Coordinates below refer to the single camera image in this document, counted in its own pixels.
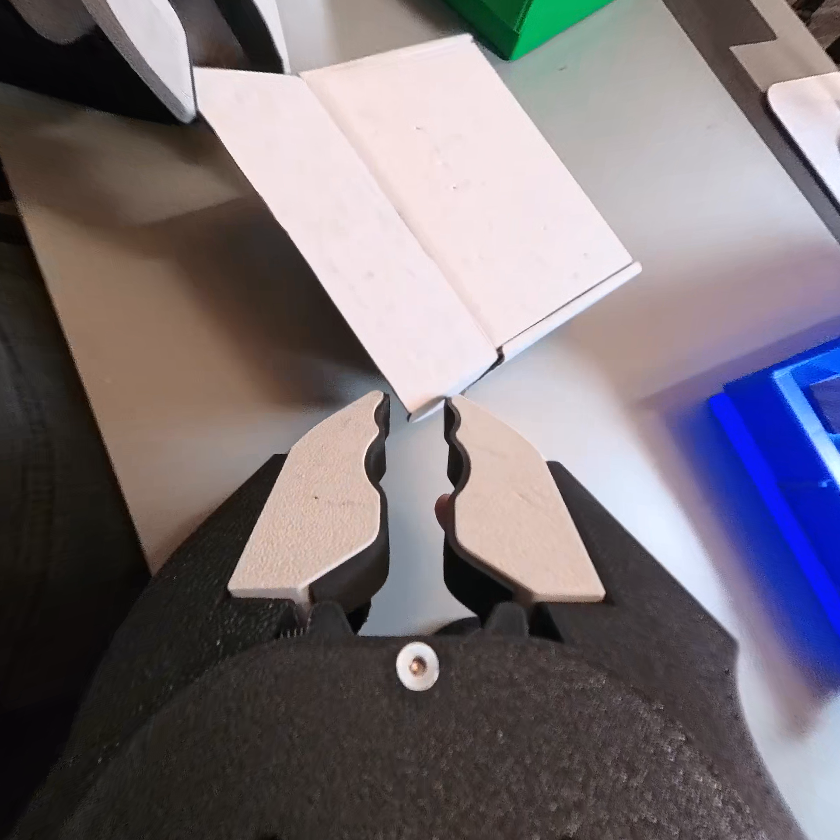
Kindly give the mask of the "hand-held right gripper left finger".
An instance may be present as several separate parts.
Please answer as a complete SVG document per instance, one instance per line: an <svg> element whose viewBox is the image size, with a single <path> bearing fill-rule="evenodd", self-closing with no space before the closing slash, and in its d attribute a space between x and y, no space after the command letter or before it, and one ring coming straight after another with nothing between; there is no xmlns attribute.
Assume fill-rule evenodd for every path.
<svg viewBox="0 0 840 840"><path fill-rule="evenodd" d="M389 572L390 398L368 392L290 449L227 583L241 599L362 607Z"/></svg>

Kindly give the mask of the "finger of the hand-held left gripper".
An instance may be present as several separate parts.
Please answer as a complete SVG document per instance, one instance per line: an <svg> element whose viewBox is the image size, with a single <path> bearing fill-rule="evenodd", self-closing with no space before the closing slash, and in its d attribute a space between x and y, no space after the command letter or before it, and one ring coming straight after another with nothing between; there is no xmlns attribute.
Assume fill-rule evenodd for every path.
<svg viewBox="0 0 840 840"><path fill-rule="evenodd" d="M167 1L100 1L98 25L180 123L196 118L186 31Z"/></svg>
<svg viewBox="0 0 840 840"><path fill-rule="evenodd" d="M291 71L287 40L275 1L250 1L255 14L253 45L248 57L261 71L287 74Z"/></svg>

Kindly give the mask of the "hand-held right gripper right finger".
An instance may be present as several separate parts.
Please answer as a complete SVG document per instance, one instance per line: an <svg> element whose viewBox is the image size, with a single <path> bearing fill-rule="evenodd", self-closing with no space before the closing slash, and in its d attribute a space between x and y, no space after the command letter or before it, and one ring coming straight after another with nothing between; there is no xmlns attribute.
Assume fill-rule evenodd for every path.
<svg viewBox="0 0 840 840"><path fill-rule="evenodd" d="M447 399L444 414L454 486L447 547L475 571L450 591L469 607L603 602L604 584L542 454L462 395Z"/></svg>

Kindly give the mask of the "white cardboard mailer box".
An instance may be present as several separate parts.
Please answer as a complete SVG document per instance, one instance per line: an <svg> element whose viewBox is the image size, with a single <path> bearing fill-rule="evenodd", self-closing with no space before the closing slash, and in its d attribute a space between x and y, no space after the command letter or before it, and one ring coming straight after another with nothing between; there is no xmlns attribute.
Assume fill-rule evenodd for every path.
<svg viewBox="0 0 840 840"><path fill-rule="evenodd" d="M641 270L469 35L194 86L410 421Z"/></svg>

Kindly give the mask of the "green plastic bin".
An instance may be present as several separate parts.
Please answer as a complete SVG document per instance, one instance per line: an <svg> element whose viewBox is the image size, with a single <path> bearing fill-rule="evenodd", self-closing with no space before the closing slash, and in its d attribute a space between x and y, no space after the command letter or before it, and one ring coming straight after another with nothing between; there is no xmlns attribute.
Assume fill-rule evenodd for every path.
<svg viewBox="0 0 840 840"><path fill-rule="evenodd" d="M517 60L592 16L610 1L446 1L479 41Z"/></svg>

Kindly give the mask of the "blue plastic bin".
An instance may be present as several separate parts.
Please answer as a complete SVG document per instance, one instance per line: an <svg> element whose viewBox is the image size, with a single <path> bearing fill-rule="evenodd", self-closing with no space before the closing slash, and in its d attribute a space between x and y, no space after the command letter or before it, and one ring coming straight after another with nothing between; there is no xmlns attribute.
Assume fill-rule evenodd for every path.
<svg viewBox="0 0 840 840"><path fill-rule="evenodd" d="M753 487L754 561L798 653L838 678L839 340L725 382L711 414Z"/></svg>

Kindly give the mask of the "grey desk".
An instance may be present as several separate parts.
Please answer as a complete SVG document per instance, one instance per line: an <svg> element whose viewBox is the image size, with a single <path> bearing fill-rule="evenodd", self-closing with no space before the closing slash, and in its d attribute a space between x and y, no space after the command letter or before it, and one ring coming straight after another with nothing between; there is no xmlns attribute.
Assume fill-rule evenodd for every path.
<svg viewBox="0 0 840 840"><path fill-rule="evenodd" d="M706 400L838 335L838 211L763 103L831 70L786 2L613 2L488 59L643 270L468 393L561 462L740 642L809 838L838 838L838 678ZM215 138L2 89L2 154L153 569L269 455L386 383Z"/></svg>

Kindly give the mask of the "person's dark clothing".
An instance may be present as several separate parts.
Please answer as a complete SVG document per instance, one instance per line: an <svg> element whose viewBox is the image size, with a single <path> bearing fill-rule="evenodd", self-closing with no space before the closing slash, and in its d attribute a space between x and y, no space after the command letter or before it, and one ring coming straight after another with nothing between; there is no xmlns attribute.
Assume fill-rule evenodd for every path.
<svg viewBox="0 0 840 840"><path fill-rule="evenodd" d="M2 718L70 707L150 579L2 171Z"/></svg>

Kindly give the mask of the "wooden board document stand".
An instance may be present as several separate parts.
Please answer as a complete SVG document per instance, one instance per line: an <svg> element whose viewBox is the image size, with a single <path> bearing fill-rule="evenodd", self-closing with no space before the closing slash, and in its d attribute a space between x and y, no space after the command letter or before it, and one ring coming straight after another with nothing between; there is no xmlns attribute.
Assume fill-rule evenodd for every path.
<svg viewBox="0 0 840 840"><path fill-rule="evenodd" d="M776 121L839 208L839 71L778 81L766 92Z"/></svg>

